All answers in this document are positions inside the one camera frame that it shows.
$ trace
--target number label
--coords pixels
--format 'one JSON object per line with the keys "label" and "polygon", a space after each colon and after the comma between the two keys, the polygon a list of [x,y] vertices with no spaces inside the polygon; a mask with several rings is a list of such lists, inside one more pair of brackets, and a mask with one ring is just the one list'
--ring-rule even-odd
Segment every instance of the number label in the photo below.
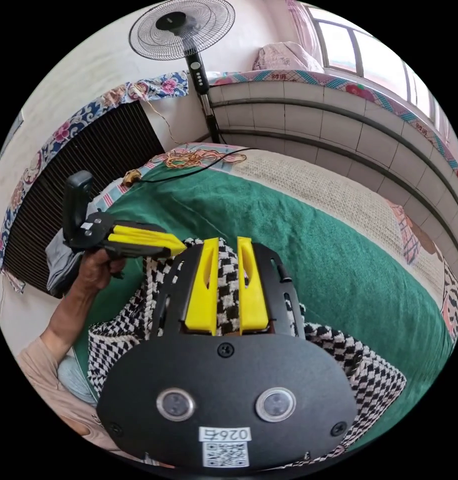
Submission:
{"label": "number label", "polygon": [[250,442],[250,428],[211,428],[199,427],[200,442]]}
{"label": "number label", "polygon": [[422,134],[422,135],[425,135],[427,136],[427,129],[424,128],[422,125],[420,125],[420,123],[416,123],[416,127],[417,127],[417,130]]}

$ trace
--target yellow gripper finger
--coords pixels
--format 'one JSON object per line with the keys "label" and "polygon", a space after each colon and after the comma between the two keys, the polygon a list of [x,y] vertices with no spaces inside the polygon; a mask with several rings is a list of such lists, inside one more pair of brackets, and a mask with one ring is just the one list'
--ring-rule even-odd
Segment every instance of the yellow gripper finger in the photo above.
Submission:
{"label": "yellow gripper finger", "polygon": [[182,253],[186,246],[173,234],[161,233],[159,231],[144,230],[130,226],[116,225],[107,239],[110,242],[144,245],[149,247],[161,247],[170,249],[174,257]]}
{"label": "yellow gripper finger", "polygon": [[[237,237],[237,256],[239,257],[239,322],[240,335],[242,335],[244,332],[265,330],[269,325],[269,316],[250,238]],[[249,281],[247,286],[245,286],[244,272]]]}
{"label": "yellow gripper finger", "polygon": [[218,265],[219,239],[205,240],[185,318],[190,331],[216,334]]}

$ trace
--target plaid fabric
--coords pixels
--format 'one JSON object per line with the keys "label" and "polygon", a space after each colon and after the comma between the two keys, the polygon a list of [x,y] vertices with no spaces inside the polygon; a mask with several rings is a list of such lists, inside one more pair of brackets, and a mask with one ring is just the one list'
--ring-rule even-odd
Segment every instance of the plaid fabric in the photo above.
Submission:
{"label": "plaid fabric", "polygon": [[458,338],[458,282],[445,258],[444,274],[444,297],[441,312],[452,342],[455,344]]}
{"label": "plaid fabric", "polygon": [[[202,243],[188,239],[188,248]],[[149,339],[152,313],[158,293],[169,273],[173,259],[143,260],[144,281],[139,290],[111,321],[98,323],[89,329],[88,380],[98,394],[101,393],[109,370],[133,346]],[[239,284],[237,255],[222,239],[219,240],[217,335],[237,332],[239,329]],[[294,317],[290,302],[286,302],[292,335],[295,335]],[[305,316],[305,307],[299,304]],[[305,322],[305,337],[323,348],[338,362],[349,379],[357,401],[358,414],[339,446],[320,458],[307,453],[300,461],[280,468],[297,467],[344,453],[380,418],[402,393],[406,379],[396,368],[355,338],[328,326]]]}

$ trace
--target gray cloth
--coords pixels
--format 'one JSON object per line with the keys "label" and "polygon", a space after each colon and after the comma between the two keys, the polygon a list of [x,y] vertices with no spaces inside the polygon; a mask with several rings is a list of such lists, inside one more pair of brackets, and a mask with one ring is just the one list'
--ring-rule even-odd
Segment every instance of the gray cloth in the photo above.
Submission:
{"label": "gray cloth", "polygon": [[57,368],[57,377],[66,390],[71,392],[79,400],[96,408],[97,400],[91,393],[89,385],[79,368],[79,364],[73,356],[65,356]]}
{"label": "gray cloth", "polygon": [[[86,216],[95,212],[97,212],[97,208],[93,201],[87,207]],[[82,253],[74,253],[68,246],[64,245],[64,235],[62,234],[62,229],[60,229],[45,248],[45,255],[49,268],[46,287],[50,292],[69,274],[74,265],[79,261]]]}

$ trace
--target screw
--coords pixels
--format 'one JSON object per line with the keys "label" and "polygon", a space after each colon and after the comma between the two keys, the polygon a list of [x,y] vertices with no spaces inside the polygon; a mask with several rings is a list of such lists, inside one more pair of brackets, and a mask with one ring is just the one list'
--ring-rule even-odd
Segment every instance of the screw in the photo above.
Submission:
{"label": "screw", "polygon": [[116,424],[116,423],[111,423],[110,424],[110,429],[112,430],[112,433],[116,435],[117,437],[122,436],[122,428]]}
{"label": "screw", "polygon": [[339,435],[342,435],[345,430],[347,430],[347,424],[344,421],[340,421],[332,427],[332,430],[330,430],[330,435],[333,437],[338,437]]}
{"label": "screw", "polygon": [[230,343],[221,343],[217,348],[217,353],[220,357],[228,359],[234,354],[234,347]]}

